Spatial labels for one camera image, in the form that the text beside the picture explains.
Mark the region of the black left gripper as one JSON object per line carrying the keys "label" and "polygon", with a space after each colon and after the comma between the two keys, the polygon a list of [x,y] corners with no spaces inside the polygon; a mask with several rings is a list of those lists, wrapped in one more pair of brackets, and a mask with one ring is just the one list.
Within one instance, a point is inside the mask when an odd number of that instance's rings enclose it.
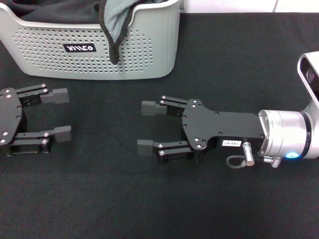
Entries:
{"label": "black left gripper", "polygon": [[68,90],[48,89],[45,83],[30,87],[0,91],[0,154],[50,153],[53,144],[71,141],[71,126],[55,127],[40,132],[22,132],[25,129],[22,107],[39,104],[69,102]]}

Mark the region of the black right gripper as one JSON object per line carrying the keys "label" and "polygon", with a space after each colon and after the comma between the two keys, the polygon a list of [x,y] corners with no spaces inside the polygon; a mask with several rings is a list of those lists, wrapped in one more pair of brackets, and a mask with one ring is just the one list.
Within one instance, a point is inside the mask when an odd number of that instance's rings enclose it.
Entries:
{"label": "black right gripper", "polygon": [[[190,147],[196,151],[215,147],[240,147],[249,142],[254,151],[261,148],[266,134],[260,118],[252,113],[213,111],[199,99],[183,100],[161,96],[159,102],[142,101],[145,116],[171,115],[182,117],[182,126]],[[223,144],[224,140],[234,141]]]}

